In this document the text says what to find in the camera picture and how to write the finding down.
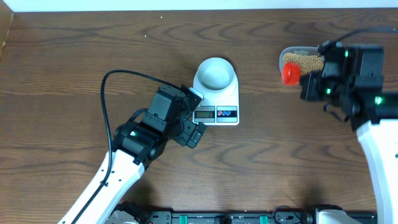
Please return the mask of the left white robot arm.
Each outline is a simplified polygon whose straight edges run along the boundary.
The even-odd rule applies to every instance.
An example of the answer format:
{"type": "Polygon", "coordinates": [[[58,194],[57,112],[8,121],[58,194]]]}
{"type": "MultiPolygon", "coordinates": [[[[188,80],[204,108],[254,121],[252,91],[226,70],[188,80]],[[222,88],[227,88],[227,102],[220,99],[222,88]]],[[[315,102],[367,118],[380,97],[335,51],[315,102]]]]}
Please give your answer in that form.
{"type": "Polygon", "coordinates": [[[203,95],[193,88],[160,86],[141,122],[130,118],[120,125],[98,172],[60,223],[104,223],[169,140],[196,147],[206,130],[190,116],[203,95]]]}

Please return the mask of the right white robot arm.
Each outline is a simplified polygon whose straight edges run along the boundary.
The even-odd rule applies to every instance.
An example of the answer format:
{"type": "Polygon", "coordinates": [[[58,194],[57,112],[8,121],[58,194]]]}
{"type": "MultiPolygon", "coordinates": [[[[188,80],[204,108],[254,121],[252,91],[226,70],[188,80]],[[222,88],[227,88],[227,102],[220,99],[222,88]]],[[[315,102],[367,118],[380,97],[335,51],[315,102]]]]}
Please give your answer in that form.
{"type": "Polygon", "coordinates": [[[397,93],[383,91],[380,45],[326,42],[320,71],[300,78],[301,99],[339,107],[364,151],[378,223],[397,223],[397,93]]]}

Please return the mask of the red plastic measuring scoop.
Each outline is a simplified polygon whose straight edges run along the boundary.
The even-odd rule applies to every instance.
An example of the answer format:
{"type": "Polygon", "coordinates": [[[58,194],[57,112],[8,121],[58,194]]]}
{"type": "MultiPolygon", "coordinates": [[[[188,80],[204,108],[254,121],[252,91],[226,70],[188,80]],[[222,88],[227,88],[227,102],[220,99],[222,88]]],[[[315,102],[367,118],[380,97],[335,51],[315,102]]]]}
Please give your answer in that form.
{"type": "Polygon", "coordinates": [[[296,85],[300,81],[300,66],[293,62],[287,62],[282,69],[282,83],[285,85],[296,85]]]}

